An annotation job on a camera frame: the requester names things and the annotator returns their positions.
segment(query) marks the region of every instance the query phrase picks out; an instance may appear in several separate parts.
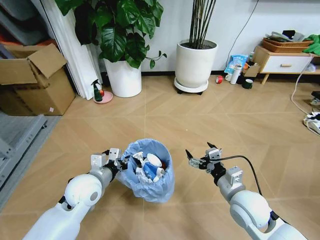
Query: gray shelf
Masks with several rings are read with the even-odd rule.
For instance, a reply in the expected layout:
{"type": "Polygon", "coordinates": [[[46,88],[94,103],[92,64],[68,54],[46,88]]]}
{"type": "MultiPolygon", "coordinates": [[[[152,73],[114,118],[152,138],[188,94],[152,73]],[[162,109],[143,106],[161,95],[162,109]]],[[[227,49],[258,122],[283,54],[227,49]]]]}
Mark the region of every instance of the gray shelf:
{"type": "Polygon", "coordinates": [[[46,122],[43,115],[8,116],[0,112],[0,188],[46,122]]]}

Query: drawer handle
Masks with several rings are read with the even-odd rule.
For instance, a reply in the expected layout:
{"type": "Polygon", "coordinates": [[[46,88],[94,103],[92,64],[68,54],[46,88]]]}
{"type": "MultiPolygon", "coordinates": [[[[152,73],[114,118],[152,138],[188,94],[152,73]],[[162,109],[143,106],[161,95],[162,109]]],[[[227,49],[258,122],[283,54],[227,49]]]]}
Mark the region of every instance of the drawer handle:
{"type": "Polygon", "coordinates": [[[281,64],[280,66],[282,68],[290,68],[290,67],[292,67],[292,64],[281,64]]]}

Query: trash can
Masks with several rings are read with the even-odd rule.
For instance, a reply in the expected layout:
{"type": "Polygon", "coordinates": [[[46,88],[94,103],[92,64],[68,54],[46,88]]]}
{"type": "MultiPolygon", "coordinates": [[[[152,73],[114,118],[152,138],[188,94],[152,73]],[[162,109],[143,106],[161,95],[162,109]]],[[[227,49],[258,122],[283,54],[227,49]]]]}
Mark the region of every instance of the trash can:
{"type": "Polygon", "coordinates": [[[130,156],[128,159],[128,169],[117,174],[117,179],[132,189],[137,198],[143,198],[148,202],[165,203],[175,190],[174,166],[168,149],[159,141],[154,139],[140,139],[129,144],[121,159],[130,156]],[[157,182],[140,183],[136,176],[137,164],[132,155],[143,152],[143,157],[147,154],[156,155],[165,163],[165,174],[157,182]]]}

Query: wooden basket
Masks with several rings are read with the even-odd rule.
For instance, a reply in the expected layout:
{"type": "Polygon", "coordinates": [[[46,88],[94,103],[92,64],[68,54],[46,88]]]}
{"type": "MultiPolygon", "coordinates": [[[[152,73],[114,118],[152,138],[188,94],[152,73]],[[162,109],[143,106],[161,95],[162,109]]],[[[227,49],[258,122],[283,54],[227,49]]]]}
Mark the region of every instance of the wooden basket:
{"type": "Polygon", "coordinates": [[[307,47],[310,44],[314,43],[314,41],[311,41],[311,40],[280,42],[280,41],[270,40],[266,37],[263,40],[280,47],[307,47]]]}
{"type": "Polygon", "coordinates": [[[277,46],[268,41],[263,40],[262,46],[274,53],[301,53],[308,46],[277,46]]]}

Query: pink dish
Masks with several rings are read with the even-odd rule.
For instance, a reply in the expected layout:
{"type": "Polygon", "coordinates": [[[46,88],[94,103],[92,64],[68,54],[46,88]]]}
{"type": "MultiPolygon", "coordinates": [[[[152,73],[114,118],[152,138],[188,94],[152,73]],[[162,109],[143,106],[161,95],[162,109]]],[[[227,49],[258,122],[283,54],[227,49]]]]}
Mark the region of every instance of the pink dish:
{"type": "Polygon", "coordinates": [[[93,97],[93,101],[96,104],[106,104],[106,103],[110,102],[113,97],[114,97],[114,95],[112,94],[112,92],[104,91],[104,96],[102,97],[102,101],[96,101],[94,97],[93,97]]]}

